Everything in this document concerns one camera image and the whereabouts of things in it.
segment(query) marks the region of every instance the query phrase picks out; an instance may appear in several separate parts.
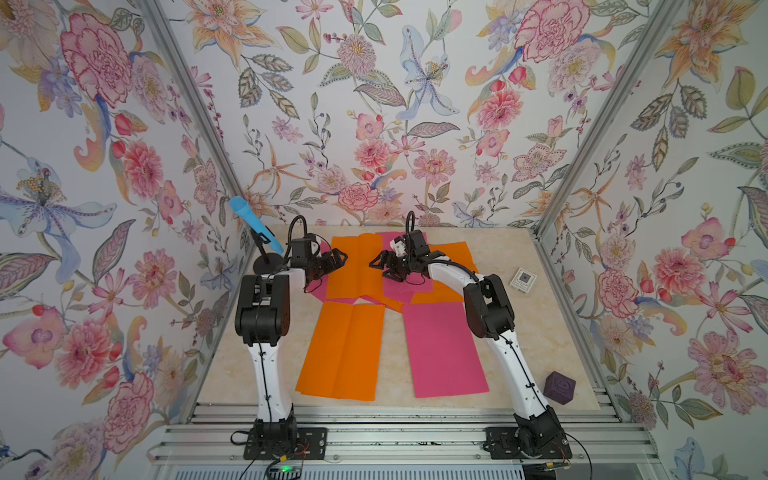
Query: peony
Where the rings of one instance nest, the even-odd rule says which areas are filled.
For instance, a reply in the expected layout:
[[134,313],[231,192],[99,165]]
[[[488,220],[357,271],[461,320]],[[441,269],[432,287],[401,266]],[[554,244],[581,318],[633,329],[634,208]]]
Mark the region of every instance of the peony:
[[413,162],[415,166],[413,176],[426,178],[433,187],[437,187],[440,183],[447,181],[450,175],[456,173],[453,167],[455,163],[456,159],[448,156],[448,152],[440,150],[438,153],[437,149],[433,148],[428,154],[422,152]]
[[144,300],[144,309],[148,310],[157,306],[157,299],[176,292],[177,272],[172,270],[175,266],[174,259],[165,254],[161,248],[155,253],[145,252],[144,262],[136,262],[136,270],[128,277],[127,283],[134,286],[134,298]]
[[387,225],[400,215],[400,204],[394,202],[382,202],[368,210],[368,218],[373,223]]
[[634,240],[622,237],[618,233],[611,235],[600,247],[603,264],[608,268],[624,272],[634,255],[634,245]]
[[137,55],[134,57],[134,66],[131,69],[133,76],[134,98],[139,100],[152,115],[152,118],[163,122],[168,96],[165,85],[154,62],[149,58]]
[[607,350],[624,358],[634,355],[634,334],[623,320],[613,315],[603,315],[599,330]]
[[389,160],[389,155],[391,154],[389,145],[384,140],[373,138],[362,142],[357,147],[357,150],[355,150],[355,160],[364,167],[376,169],[383,166]]
[[618,270],[605,270],[600,274],[598,283],[600,300],[615,316],[624,319],[637,312],[639,307],[634,302],[637,289],[630,277]]
[[366,138],[378,138],[384,130],[384,122],[381,120],[381,116],[373,117],[372,115],[360,114],[357,116],[357,139],[365,140]]
[[218,200],[214,162],[209,158],[204,167],[196,167],[193,171],[194,183],[197,184],[194,189],[194,199],[205,205],[205,210],[211,215],[216,211],[216,200]]
[[522,107],[518,92],[508,89],[494,91],[480,107],[478,123],[485,130],[506,127],[520,114]]
[[122,382],[112,397],[104,419],[104,447],[113,453],[125,451],[141,434],[151,414],[152,380],[137,372],[132,382]]
[[76,422],[56,434],[48,463],[50,480],[87,480],[101,463],[101,420]]
[[154,147],[143,141],[129,144],[123,156],[123,170],[131,189],[143,199],[152,198],[160,190],[163,181],[163,167],[160,155]]
[[373,45],[362,35],[350,35],[336,51],[347,70],[356,77],[368,74],[376,66],[376,52]]
[[337,194],[347,185],[349,185],[349,181],[347,181],[346,176],[344,176],[342,169],[336,165],[321,170],[320,173],[317,174],[317,188],[326,194]]
[[173,405],[184,383],[184,359],[181,355],[174,350],[164,353],[163,359],[157,364],[157,377],[154,381],[154,401],[157,405],[162,409]]
[[768,406],[766,391],[760,387],[768,382],[768,370],[752,365],[757,354],[752,349],[740,352],[739,337],[727,330],[725,336],[709,332],[704,335],[703,344],[690,339],[688,356],[699,366],[694,369],[694,389],[704,395],[712,394],[712,400],[723,408],[726,394],[730,408],[742,415],[750,413],[756,404]]
[[114,108],[131,89],[131,63],[118,33],[90,13],[69,17],[69,31],[61,33],[61,50],[80,89],[91,100],[96,95]]
[[523,61],[557,57],[576,42],[588,21],[583,0],[538,0],[523,18],[515,49],[523,47]]
[[350,210],[362,211],[379,201],[379,191],[368,184],[352,184],[339,192],[339,203]]
[[660,286],[677,295],[694,293],[707,279],[704,265],[681,247],[662,249],[656,255],[654,273]]
[[64,338],[64,353],[56,357],[61,386],[76,389],[80,381],[92,382],[107,364],[111,347],[109,328],[103,323],[87,319],[73,326]]
[[515,157],[515,175],[513,182],[531,180],[549,170],[565,157],[565,150],[552,150],[544,144],[536,144],[526,155]]
[[568,47],[549,65],[549,91],[554,94],[579,85],[592,71],[601,53],[600,45],[592,40]]

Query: pink flower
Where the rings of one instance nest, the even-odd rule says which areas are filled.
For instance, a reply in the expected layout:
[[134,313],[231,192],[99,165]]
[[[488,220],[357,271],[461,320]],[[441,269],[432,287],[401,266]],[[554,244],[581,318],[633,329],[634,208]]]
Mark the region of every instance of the pink flower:
[[600,300],[618,318],[629,318],[640,308],[632,279],[618,270],[605,270],[598,278]]
[[107,288],[104,289],[97,285],[93,289],[94,295],[99,298],[103,298],[103,300],[101,302],[92,303],[91,306],[88,307],[89,313],[94,313],[98,310],[104,309],[104,317],[106,317],[112,313],[112,308],[115,305],[123,304],[123,299],[118,298],[118,295],[120,295],[120,292],[123,291],[123,288],[128,285],[127,280],[123,282],[124,274],[125,270],[120,268],[118,269],[117,278],[113,279],[112,274],[107,272],[107,274],[104,276],[104,282],[107,284]]
[[724,257],[730,248],[724,243],[725,230],[717,218],[710,218],[693,230],[683,235],[683,247],[690,248],[699,258],[713,259]]
[[493,170],[490,163],[485,162],[485,165],[478,165],[475,169],[475,179],[484,184],[490,184],[491,182],[498,181],[498,173]]
[[752,326],[749,323],[734,316],[749,315],[752,313],[750,309],[744,306],[728,306],[729,303],[738,298],[739,293],[736,290],[728,290],[723,295],[723,298],[718,299],[719,289],[720,285],[717,282],[710,282],[710,295],[705,295],[701,290],[696,289],[696,294],[701,299],[701,302],[704,305],[712,307],[707,311],[707,317],[714,318],[715,314],[719,313],[723,323],[725,323],[725,326],[728,327],[728,330],[731,332],[736,333],[736,330],[733,329],[733,325],[738,326],[745,332],[751,332]]
[[383,166],[392,152],[389,146],[378,138],[366,140],[355,150],[355,159],[364,167],[375,169]]
[[113,453],[127,449],[141,434],[151,414],[152,380],[138,372],[132,382],[122,382],[112,397],[104,418],[104,447]]
[[125,102],[131,89],[131,63],[117,32],[90,13],[69,17],[61,50],[80,89],[91,100],[99,95],[110,107]]
[[429,154],[422,152],[413,162],[415,166],[413,176],[419,179],[426,178],[433,187],[437,187],[440,183],[447,181],[450,175],[456,173],[453,167],[455,163],[456,159],[448,156],[448,152],[440,150],[438,153],[437,149],[433,148]]
[[563,133],[563,116],[558,115],[555,118],[550,118],[547,122],[547,136],[552,138],[559,138]]
[[730,399],[730,408],[742,415],[760,404],[765,408],[766,391],[760,383],[768,382],[768,370],[752,365],[757,354],[752,349],[737,351],[739,337],[730,330],[725,336],[709,332],[702,344],[690,339],[688,356],[699,366],[694,369],[694,389],[704,395],[712,394],[712,400],[720,407],[725,406],[725,395]]
[[195,145],[192,139],[187,135],[181,136],[181,146],[184,148],[190,158],[195,158],[197,156],[197,145]]
[[686,255],[681,247],[662,249],[656,255],[654,273],[660,286],[677,295],[695,292],[707,279],[704,265],[693,255]]
[[317,188],[326,194],[337,194],[347,185],[349,185],[349,182],[347,181],[344,172],[336,165],[321,170],[320,173],[317,174]]
[[184,239],[194,245],[203,237],[204,225],[199,220],[184,220],[181,222],[184,228],[181,229],[181,234],[184,235]]
[[165,254],[161,248],[155,253],[145,252],[144,262],[136,262],[136,270],[128,277],[127,283],[134,286],[134,298],[141,300],[145,296],[144,309],[148,310],[157,306],[157,299],[161,296],[171,295],[176,292],[177,272],[173,270],[176,263],[172,257]]
[[192,78],[194,78],[194,82],[197,84],[199,88],[213,88],[214,86],[212,84],[206,83],[210,80],[210,74],[209,73],[203,73],[203,74],[197,74],[197,67],[190,67],[190,73],[192,74]]
[[87,319],[72,327],[56,357],[61,386],[76,389],[80,382],[92,382],[106,365],[112,347],[109,329],[102,322]]
[[216,181],[216,168],[210,158],[205,167],[194,169],[194,182],[197,184],[194,189],[194,199],[205,205],[205,210],[209,215],[213,214],[216,210],[216,200],[218,200],[218,183]]
[[149,111],[152,118],[163,123],[168,98],[165,85],[160,74],[157,73],[154,62],[137,55],[134,58],[131,75],[134,97]]
[[173,217],[181,215],[184,211],[181,200],[176,194],[176,187],[170,180],[166,180],[158,192],[157,204],[160,206],[160,216],[171,225],[174,224]]
[[353,34],[345,38],[336,53],[346,69],[356,77],[365,76],[376,66],[373,45],[362,35]]
[[339,203],[350,210],[362,211],[379,201],[379,191],[368,184],[352,184],[339,192]]
[[504,142],[509,137],[509,130],[492,130],[483,136],[478,142],[478,150],[489,157],[497,157],[502,152]]
[[357,116],[357,139],[365,140],[366,138],[377,138],[384,129],[384,122],[381,121],[381,115],[373,117],[373,115],[360,114]]
[[123,156],[125,178],[131,184],[131,189],[143,199],[152,198],[160,190],[163,181],[163,167],[160,155],[154,147],[148,147],[143,141],[135,141],[128,145]]
[[618,233],[611,235],[600,246],[603,263],[608,268],[624,272],[634,255],[634,246],[634,240],[622,237]]
[[2,337],[3,345],[38,370],[51,363],[61,345],[64,320],[55,308],[43,310],[40,318],[19,323]]
[[565,150],[552,150],[544,144],[536,144],[527,155],[518,155],[515,157],[515,168],[517,171],[512,176],[513,182],[522,182],[536,178],[545,171],[556,165],[557,162],[565,157]]
[[520,114],[523,102],[514,90],[500,90],[491,93],[478,112],[478,123],[485,130],[506,127]]
[[524,47],[524,61],[556,57],[573,45],[588,20],[583,0],[538,0],[523,18],[515,48]]
[[416,152],[416,153],[422,153],[424,150],[420,150],[421,147],[424,146],[424,142],[420,141],[418,137],[411,137],[411,139],[408,139],[408,135],[403,135],[400,139],[400,142],[397,140],[392,142],[392,145],[395,146],[395,151],[393,153],[395,154],[405,154],[406,158],[408,158],[408,154],[410,152]]
[[324,0],[301,0],[305,6],[300,5],[296,7],[296,11],[299,13],[306,13],[306,15],[301,16],[302,20],[311,17],[312,15],[315,15],[315,18],[320,20],[320,12],[327,12],[333,8],[333,5],[323,5],[323,1]]
[[557,93],[580,84],[601,54],[602,48],[592,40],[583,40],[569,47],[549,65],[549,91]]

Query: purple foam block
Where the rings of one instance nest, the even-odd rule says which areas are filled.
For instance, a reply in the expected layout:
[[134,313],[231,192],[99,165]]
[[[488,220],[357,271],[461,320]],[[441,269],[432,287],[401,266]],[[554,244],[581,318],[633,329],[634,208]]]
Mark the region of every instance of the purple foam block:
[[576,380],[569,379],[560,372],[550,373],[544,384],[544,394],[561,405],[574,399],[574,390],[576,390]]

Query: floral wallpaper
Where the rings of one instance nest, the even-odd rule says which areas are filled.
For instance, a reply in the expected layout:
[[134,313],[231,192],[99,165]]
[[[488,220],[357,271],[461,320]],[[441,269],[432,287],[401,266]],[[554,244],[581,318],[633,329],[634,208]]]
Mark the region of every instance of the floral wallpaper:
[[768,475],[768,6],[686,0],[545,243],[672,478]]
[[265,223],[533,227],[650,0],[164,2]]
[[0,477],[140,478],[248,237],[130,0],[0,1]]

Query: marble tabletop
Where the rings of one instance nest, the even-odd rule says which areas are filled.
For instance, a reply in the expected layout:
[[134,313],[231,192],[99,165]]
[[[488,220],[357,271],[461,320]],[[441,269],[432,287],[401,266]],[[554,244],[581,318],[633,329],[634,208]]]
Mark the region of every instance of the marble tabletop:
[[[270,227],[279,239],[287,235],[287,227]],[[328,240],[361,233],[396,230],[392,227],[320,227],[310,226],[310,232]],[[544,267],[536,254],[530,233],[515,228],[423,228],[432,244],[467,242],[472,258],[483,274],[496,273],[505,283],[512,308],[515,310],[515,329],[528,366],[540,388],[544,389],[547,376],[557,370],[576,380],[574,399],[567,405],[552,402],[555,410],[598,410],[600,407],[592,390],[589,377],[581,364],[576,346],[558,307]],[[538,275],[529,293],[512,289],[508,283],[518,268]],[[291,324],[288,335],[280,340],[281,363],[285,381],[295,405],[364,405],[403,407],[477,407],[483,409],[509,409],[511,398],[503,372],[484,339],[475,338],[480,362],[488,380],[490,392],[474,395],[417,399],[408,359],[406,329],[402,314],[386,309],[384,331],[379,360],[379,377],[375,402],[347,399],[326,399],[305,396],[294,391],[310,346],[312,334],[323,304],[314,296],[294,292],[291,295]],[[234,321],[225,326],[213,364],[210,367],[198,402],[257,403],[256,379],[250,355],[242,339],[237,336]]]

